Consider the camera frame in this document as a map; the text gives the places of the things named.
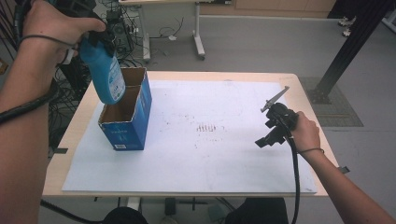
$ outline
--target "white sheet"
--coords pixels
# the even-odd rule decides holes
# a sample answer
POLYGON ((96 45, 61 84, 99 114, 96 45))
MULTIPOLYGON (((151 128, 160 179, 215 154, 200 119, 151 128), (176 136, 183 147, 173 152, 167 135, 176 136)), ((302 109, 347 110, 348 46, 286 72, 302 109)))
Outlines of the white sheet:
MULTIPOLYGON (((260 109, 283 90, 277 83, 150 81, 152 107, 146 146, 115 151, 96 107, 63 190, 165 193, 294 192, 287 143, 259 148, 269 133, 260 109)), ((299 156, 302 192, 316 186, 299 156)))

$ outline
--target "black pole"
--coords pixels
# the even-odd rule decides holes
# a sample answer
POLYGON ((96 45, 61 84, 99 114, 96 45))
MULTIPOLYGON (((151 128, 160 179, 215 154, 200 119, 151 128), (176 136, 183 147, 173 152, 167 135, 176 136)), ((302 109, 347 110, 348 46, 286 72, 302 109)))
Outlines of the black pole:
POLYGON ((311 103, 330 103, 328 96, 335 83, 344 74, 376 26, 384 18, 391 3, 392 0, 368 1, 367 6, 356 19, 355 24, 353 24, 353 30, 350 36, 338 51, 319 84, 313 90, 307 92, 311 103))

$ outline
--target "gray floor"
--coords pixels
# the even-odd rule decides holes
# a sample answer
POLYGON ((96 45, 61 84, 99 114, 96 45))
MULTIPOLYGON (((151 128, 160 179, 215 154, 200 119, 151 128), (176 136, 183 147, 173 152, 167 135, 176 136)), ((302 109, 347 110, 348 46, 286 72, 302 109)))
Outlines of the gray floor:
MULTIPOLYGON (((196 56, 192 20, 185 20, 176 41, 152 39, 148 70, 277 72, 321 77, 345 39, 335 20, 202 17, 205 60, 196 56)), ((337 85, 364 127, 324 128, 336 159, 358 186, 396 217, 396 34, 382 23, 337 85)), ((51 198, 51 202, 85 218, 101 219, 116 199, 51 198)), ((230 199, 235 205, 241 199, 230 199)), ((217 203, 207 199, 211 204, 217 203)), ((288 198, 289 217, 294 199, 288 198)), ((302 198, 299 223, 342 223, 329 198, 302 198)), ((145 199, 143 214, 160 223, 163 199, 145 199)), ((177 205, 179 223, 211 223, 207 205, 177 205)), ((45 208, 39 223, 74 223, 45 208)))

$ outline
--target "table leg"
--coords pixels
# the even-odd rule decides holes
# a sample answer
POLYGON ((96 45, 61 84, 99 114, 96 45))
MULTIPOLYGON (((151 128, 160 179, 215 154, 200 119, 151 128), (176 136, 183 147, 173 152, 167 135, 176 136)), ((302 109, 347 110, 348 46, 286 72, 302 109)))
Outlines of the table leg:
POLYGON ((195 30, 192 31, 193 37, 195 40, 195 46, 197 47, 198 50, 198 55, 202 58, 202 60, 205 59, 205 51, 204 51, 204 46, 202 45, 201 37, 199 36, 199 11, 200 11, 200 4, 199 2, 195 3, 195 30))
POLYGON ((137 9, 137 13, 139 14, 140 29, 142 30, 142 34, 143 34, 143 61, 148 63, 150 60, 149 34, 146 31, 145 15, 144 15, 142 6, 136 6, 135 8, 137 9))
POLYGON ((396 33, 396 26, 394 24, 394 22, 396 21, 396 10, 394 10, 392 12, 392 14, 390 14, 390 16, 388 17, 388 19, 382 19, 382 22, 384 22, 384 24, 386 26, 388 26, 388 28, 390 30, 392 30, 394 33, 396 33))
POLYGON ((140 198, 139 197, 128 197, 128 203, 126 206, 133 208, 136 211, 139 211, 140 198))

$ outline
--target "blue spray bottle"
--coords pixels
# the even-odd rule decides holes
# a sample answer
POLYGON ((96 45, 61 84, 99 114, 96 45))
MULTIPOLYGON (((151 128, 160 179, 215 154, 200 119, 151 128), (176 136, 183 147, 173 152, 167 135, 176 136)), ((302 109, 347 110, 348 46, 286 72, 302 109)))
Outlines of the blue spray bottle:
POLYGON ((116 55, 110 56, 100 41, 94 47, 87 38, 82 38, 79 55, 90 68, 99 99, 106 105, 118 102, 125 93, 125 82, 116 55))

